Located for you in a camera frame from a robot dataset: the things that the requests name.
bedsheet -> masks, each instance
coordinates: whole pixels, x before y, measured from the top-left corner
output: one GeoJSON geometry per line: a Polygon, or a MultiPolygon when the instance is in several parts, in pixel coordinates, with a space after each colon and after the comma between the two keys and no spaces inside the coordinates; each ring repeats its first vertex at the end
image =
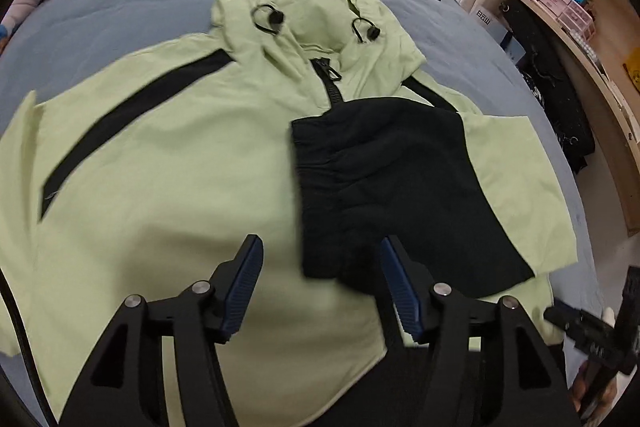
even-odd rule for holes
{"type": "MultiPolygon", "coordinates": [[[[554,293],[572,306],[599,314],[584,210],[572,172],[542,108],[500,47],[455,0],[381,0],[427,57],[424,69],[466,94],[485,113],[527,115],[554,166],[578,245],[578,263],[551,275],[554,293]]],[[[190,32],[207,32],[213,0],[48,0],[21,26],[0,57],[0,133],[18,104],[35,89],[47,100],[114,60],[190,32]]],[[[582,358],[565,345],[572,381],[582,358]]],[[[16,360],[0,359],[27,402],[16,360]]]]}

black bag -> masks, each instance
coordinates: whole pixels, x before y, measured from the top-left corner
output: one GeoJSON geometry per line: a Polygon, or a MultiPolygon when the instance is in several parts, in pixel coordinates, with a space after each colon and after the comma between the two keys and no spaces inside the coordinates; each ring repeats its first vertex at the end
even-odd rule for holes
{"type": "Polygon", "coordinates": [[[520,0],[507,0],[500,9],[527,52],[518,67],[542,95],[546,117],[564,156],[573,172],[578,172],[586,167],[584,157],[594,152],[595,143],[574,85],[549,41],[548,28],[520,0]]]}

hand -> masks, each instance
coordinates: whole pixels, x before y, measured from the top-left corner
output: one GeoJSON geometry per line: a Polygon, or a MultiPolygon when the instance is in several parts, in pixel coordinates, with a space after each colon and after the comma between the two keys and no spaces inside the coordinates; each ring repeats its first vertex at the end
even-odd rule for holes
{"type": "MultiPolygon", "coordinates": [[[[606,308],[602,313],[602,320],[604,320],[609,326],[615,326],[616,320],[613,314],[613,310],[611,308],[606,308]]],[[[569,390],[572,402],[574,403],[574,407],[576,412],[580,410],[580,401],[582,397],[587,392],[587,383],[584,380],[584,375],[587,372],[587,368],[589,367],[589,361],[585,361],[578,370],[578,374],[575,377],[574,383],[569,390]]],[[[604,418],[604,416],[609,412],[611,407],[613,406],[613,401],[616,399],[616,395],[618,394],[618,383],[614,378],[609,382],[609,385],[605,389],[604,393],[602,393],[598,397],[598,406],[596,410],[593,412],[591,419],[587,423],[588,426],[597,425],[604,418]]]]}

wooden shelf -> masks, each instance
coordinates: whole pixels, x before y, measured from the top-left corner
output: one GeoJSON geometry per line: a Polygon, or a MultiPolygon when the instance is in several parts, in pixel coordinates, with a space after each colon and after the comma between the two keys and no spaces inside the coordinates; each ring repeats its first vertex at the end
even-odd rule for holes
{"type": "MultiPolygon", "coordinates": [[[[549,26],[581,67],[584,75],[577,75],[581,78],[572,76],[572,81],[616,182],[627,230],[630,235],[639,232],[640,148],[624,112],[598,70],[559,23],[531,0],[520,1],[549,26]]],[[[640,46],[640,18],[628,0],[593,0],[593,7],[596,34],[589,44],[602,62],[609,80],[622,93],[636,120],[640,121],[640,92],[622,66],[631,51],[640,46]]]]}

yellow object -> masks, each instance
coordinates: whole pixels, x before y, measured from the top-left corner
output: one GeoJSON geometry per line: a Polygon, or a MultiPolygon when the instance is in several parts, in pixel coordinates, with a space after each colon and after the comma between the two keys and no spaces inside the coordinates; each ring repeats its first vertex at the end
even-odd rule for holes
{"type": "Polygon", "coordinates": [[[625,64],[626,73],[636,86],[636,89],[640,91],[640,48],[633,50],[625,64]]]}

